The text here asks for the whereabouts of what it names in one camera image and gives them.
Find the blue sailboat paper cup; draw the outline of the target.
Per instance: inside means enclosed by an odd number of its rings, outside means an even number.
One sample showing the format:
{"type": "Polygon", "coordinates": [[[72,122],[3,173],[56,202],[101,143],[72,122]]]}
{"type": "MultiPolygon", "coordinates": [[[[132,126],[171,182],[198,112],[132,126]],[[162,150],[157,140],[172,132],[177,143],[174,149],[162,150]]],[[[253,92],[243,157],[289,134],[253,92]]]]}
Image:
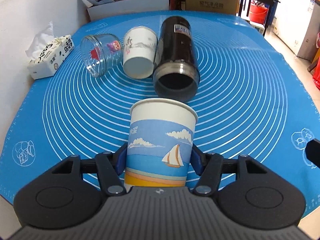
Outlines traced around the blue sailboat paper cup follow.
{"type": "Polygon", "coordinates": [[[130,109],[124,186],[179,187],[187,180],[198,121],[185,103],[163,98],[130,109]]]}

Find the white paper cup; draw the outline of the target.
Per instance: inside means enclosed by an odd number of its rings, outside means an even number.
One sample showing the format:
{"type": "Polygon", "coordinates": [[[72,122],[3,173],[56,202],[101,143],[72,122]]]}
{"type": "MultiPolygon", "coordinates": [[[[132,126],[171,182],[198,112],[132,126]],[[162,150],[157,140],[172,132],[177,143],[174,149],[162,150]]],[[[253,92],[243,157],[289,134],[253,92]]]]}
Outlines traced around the white paper cup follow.
{"type": "Polygon", "coordinates": [[[158,39],[148,27],[131,28],[124,36],[123,70],[133,79],[145,79],[153,73],[158,39]]]}

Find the blue silicone baking mat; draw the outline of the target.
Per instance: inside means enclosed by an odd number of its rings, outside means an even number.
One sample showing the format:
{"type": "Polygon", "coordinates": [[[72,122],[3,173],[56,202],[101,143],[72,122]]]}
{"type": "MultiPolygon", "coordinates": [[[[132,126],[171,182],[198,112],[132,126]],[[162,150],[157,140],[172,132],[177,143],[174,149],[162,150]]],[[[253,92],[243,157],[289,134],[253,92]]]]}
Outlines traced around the blue silicone baking mat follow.
{"type": "Polygon", "coordinates": [[[319,207],[319,168],[306,146],[319,139],[319,113],[284,58],[235,16],[184,12],[186,27],[170,25],[192,45],[182,62],[161,63],[169,85],[192,85],[187,101],[161,95],[157,67],[143,79],[125,73],[135,49],[160,59],[171,12],[116,16],[72,36],[71,52],[52,77],[34,82],[1,154],[1,195],[16,193],[62,160],[96,161],[120,152],[116,172],[124,187],[187,186],[201,165],[193,147],[213,156],[260,162],[298,188],[303,210],[319,207]]]}

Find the black thermos bottle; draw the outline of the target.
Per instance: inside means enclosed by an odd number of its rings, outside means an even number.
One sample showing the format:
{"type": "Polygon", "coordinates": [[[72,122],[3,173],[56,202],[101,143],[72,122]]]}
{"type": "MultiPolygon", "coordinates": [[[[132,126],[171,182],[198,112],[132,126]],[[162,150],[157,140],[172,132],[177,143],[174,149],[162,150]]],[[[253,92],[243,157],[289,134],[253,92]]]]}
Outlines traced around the black thermos bottle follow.
{"type": "Polygon", "coordinates": [[[171,16],[162,23],[152,80],[161,98],[187,102],[196,95],[200,71],[185,18],[171,16]]]}

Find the clear glass jar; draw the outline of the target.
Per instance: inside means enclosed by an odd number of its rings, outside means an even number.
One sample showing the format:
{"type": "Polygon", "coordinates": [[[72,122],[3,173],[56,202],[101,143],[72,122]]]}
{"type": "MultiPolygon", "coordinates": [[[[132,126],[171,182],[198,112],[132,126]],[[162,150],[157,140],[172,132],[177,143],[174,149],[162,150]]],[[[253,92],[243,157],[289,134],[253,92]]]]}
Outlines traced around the clear glass jar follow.
{"type": "Polygon", "coordinates": [[[104,76],[123,60],[123,46],[113,34],[87,35],[80,42],[80,53],[89,74],[104,76]]]}

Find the white tissue pack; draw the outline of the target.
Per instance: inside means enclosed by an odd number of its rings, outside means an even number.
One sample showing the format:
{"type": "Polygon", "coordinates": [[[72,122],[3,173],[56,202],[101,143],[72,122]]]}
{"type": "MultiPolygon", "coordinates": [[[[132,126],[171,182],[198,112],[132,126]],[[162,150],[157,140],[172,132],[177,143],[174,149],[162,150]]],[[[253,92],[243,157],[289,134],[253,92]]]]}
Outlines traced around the white tissue pack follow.
{"type": "Polygon", "coordinates": [[[29,59],[29,74],[34,80],[55,75],[73,49],[71,35],[54,36],[53,23],[49,22],[25,51],[29,59]]]}

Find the white chest freezer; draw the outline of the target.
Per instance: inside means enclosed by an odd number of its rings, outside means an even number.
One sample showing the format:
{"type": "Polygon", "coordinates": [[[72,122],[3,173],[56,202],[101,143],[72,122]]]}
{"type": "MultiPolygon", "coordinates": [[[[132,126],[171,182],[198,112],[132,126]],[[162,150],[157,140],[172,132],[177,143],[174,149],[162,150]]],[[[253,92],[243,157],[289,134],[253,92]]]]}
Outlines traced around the white chest freezer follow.
{"type": "Polygon", "coordinates": [[[319,32],[319,1],[280,0],[273,32],[300,58],[312,61],[319,32]]]}

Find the red bucket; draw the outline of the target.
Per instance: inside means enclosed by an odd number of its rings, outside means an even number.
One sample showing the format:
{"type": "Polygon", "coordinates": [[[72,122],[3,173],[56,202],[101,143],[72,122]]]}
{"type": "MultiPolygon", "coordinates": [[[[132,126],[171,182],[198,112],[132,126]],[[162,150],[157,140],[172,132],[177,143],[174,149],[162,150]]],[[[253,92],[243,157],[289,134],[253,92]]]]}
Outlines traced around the red bucket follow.
{"type": "Polygon", "coordinates": [[[250,8],[249,8],[250,21],[259,23],[259,24],[264,24],[267,13],[268,13],[268,9],[266,7],[257,6],[254,3],[250,4],[250,8]]]}

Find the white flat box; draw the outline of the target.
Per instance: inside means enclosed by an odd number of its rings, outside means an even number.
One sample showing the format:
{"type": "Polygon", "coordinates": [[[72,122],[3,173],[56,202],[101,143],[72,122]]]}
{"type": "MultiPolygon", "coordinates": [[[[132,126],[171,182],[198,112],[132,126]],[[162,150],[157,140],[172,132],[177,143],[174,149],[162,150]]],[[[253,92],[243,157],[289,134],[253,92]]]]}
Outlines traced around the white flat box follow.
{"type": "Polygon", "coordinates": [[[121,0],[87,9],[91,21],[140,12],[169,10],[169,0],[121,0]]]}

